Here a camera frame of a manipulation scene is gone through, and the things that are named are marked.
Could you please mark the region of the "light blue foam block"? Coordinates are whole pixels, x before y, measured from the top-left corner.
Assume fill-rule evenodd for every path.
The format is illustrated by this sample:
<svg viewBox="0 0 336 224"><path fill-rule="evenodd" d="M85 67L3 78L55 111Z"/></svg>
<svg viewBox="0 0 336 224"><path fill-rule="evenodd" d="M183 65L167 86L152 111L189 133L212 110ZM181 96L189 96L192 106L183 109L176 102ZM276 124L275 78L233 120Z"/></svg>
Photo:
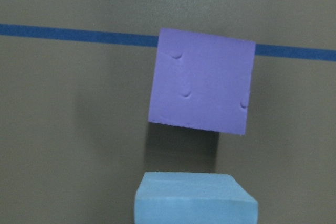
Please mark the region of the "light blue foam block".
<svg viewBox="0 0 336 224"><path fill-rule="evenodd" d="M231 176L146 172L134 200L135 223L257 223L258 202Z"/></svg>

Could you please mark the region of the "purple foam block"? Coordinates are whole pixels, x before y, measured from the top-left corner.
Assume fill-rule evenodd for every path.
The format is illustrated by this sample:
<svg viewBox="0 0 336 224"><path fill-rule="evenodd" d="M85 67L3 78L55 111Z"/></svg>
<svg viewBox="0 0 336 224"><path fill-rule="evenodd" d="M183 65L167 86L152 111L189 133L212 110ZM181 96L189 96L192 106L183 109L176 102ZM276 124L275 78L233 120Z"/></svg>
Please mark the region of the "purple foam block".
<svg viewBox="0 0 336 224"><path fill-rule="evenodd" d="M149 122L245 134L255 48L249 40L161 29Z"/></svg>

